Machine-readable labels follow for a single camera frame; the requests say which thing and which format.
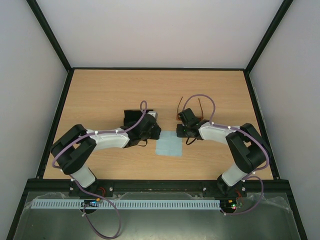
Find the right control board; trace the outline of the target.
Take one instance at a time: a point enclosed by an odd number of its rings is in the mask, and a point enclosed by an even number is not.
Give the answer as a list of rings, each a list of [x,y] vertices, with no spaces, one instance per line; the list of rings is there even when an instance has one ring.
[[[236,210],[238,208],[242,208],[243,205],[244,205],[244,199],[242,197],[220,201],[221,209]]]

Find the left control board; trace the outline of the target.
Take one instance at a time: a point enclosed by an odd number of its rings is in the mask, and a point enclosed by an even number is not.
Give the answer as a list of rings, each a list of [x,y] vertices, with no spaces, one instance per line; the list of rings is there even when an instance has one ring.
[[[103,203],[103,199],[101,198],[95,198],[95,199],[82,199],[80,202],[80,207],[92,207],[92,208],[98,208],[100,204]]]

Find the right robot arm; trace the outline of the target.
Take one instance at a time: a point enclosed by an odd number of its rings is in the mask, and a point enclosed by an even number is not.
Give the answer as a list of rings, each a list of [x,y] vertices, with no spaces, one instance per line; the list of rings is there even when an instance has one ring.
[[[217,189],[221,195],[229,196],[235,191],[238,182],[269,166],[271,149],[252,124],[227,126],[206,119],[200,120],[190,108],[177,115],[182,123],[177,125],[176,134],[179,138],[187,139],[186,145],[196,140],[228,145],[234,163],[217,179]]]

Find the brown sunglasses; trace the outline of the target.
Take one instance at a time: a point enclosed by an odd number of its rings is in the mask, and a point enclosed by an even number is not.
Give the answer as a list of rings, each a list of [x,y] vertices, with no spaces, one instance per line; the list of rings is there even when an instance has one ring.
[[[180,121],[180,122],[182,121],[181,117],[179,116],[179,113],[182,111],[182,107],[183,107],[182,100],[183,100],[183,97],[180,98],[180,100],[178,102],[178,105],[177,105],[177,108],[176,108],[176,120]],[[199,107],[200,107],[200,112],[201,112],[201,115],[198,115],[197,119],[199,121],[202,121],[204,119],[204,111],[203,111],[203,108],[202,108],[202,103],[201,103],[200,98],[198,98],[197,100],[198,100]]]

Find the control board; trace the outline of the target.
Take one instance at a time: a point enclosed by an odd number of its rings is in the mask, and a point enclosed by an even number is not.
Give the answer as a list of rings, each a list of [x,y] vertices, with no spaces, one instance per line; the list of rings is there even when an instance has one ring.
[[[80,202],[80,207],[92,207],[92,208],[98,208],[100,204],[103,203],[103,199],[101,198],[95,198],[95,199],[82,199]]]
[[[243,205],[244,205],[244,199],[242,197],[220,201],[221,209],[236,210],[238,208],[242,208]]]

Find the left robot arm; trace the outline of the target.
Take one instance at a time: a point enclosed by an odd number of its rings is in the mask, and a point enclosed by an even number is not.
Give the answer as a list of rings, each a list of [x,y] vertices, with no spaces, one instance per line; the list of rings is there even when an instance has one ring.
[[[93,152],[130,148],[138,146],[140,142],[160,138],[162,129],[157,123],[157,112],[148,110],[139,119],[132,115],[132,110],[124,113],[124,125],[113,130],[94,131],[81,124],[74,125],[50,148],[54,157],[52,166],[75,179],[85,191],[97,192],[98,179],[86,166]]]

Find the black aluminium frame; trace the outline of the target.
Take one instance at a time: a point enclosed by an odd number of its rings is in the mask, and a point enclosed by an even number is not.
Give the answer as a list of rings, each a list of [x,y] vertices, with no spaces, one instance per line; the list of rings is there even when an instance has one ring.
[[[60,44],[56,36],[54,35],[45,15],[43,14],[39,4],[35,0],[27,1],[31,11],[36,17],[38,23],[40,24],[42,30],[46,34],[48,40],[50,41],[53,49],[57,53],[60,61],[62,62],[64,68],[67,71],[67,77],[62,89],[62,93],[57,105],[57,109],[55,111],[55,115],[53,118],[53,122],[50,128],[50,132],[48,134],[48,138],[44,147],[44,151],[40,160],[40,164],[36,173],[35,178],[30,178],[27,180],[22,197],[19,201],[16,213],[14,215],[11,227],[9,229],[7,239],[12,240],[16,237],[17,229],[19,225],[19,221],[21,220],[21,216],[23,214],[23,206],[26,203],[27,194],[29,192],[44,192],[44,191],[65,191],[67,189],[67,181],[58,179],[58,180],[45,180],[43,178],[45,167],[48,163],[49,159],[49,147],[53,143],[54,134],[57,132],[58,124],[61,119],[61,115],[63,112],[63,108],[67,99],[68,91],[70,89],[70,85],[72,82],[72,77],[76,68],[71,67],[68,62]],[[255,113],[255,117],[257,119],[258,127],[261,130],[262,138],[268,143],[269,138],[267,136],[266,126],[263,121],[262,112],[260,107],[258,106],[258,100],[256,97],[256,93],[253,88],[252,81],[250,79],[250,72],[253,70],[255,64],[272,38],[274,32],[278,28],[288,9],[290,8],[293,2],[291,0],[284,0],[279,9],[277,10],[274,18],[272,19],[268,29],[263,35],[262,40],[260,41],[257,49],[255,50],[252,58],[250,59],[246,68],[240,69],[244,74],[245,82],[248,88],[248,92],[250,95],[251,103],[253,106],[253,110]],[[299,234],[300,239],[307,239],[306,231],[304,229],[298,207],[296,205],[294,195],[292,193],[292,189],[290,187],[289,181],[284,180],[280,177],[278,167],[274,157],[270,159],[271,163],[271,175],[273,177],[272,180],[264,180],[264,191],[270,193],[282,192],[286,193],[288,198],[288,203],[290,205],[291,210],[293,211],[293,218],[295,221],[295,225],[297,227],[297,232]],[[161,193],[175,193],[181,191],[182,193],[194,193],[199,190],[200,187],[209,186],[210,190],[207,193],[207,196],[212,196],[213,191],[216,189],[216,180],[107,180],[103,179],[101,181],[104,185],[109,184],[112,187],[115,187],[116,190],[141,190],[145,193],[154,193],[156,191],[160,191]]]

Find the light blue cleaning cloth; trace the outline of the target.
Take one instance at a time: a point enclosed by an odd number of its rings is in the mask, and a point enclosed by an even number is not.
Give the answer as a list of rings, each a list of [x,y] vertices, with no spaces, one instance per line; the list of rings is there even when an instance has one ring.
[[[162,131],[156,141],[155,154],[159,156],[181,157],[183,155],[182,138],[175,131]]]

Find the black glasses case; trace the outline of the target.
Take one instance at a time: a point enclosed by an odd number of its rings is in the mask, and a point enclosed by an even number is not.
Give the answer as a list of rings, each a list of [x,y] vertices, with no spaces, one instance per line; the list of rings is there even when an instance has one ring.
[[[151,128],[156,123],[156,119],[153,116],[147,114],[148,111],[152,110],[146,110],[144,117],[134,129]],[[141,110],[124,110],[123,125],[128,128],[132,127],[142,117],[142,114],[143,112]]]

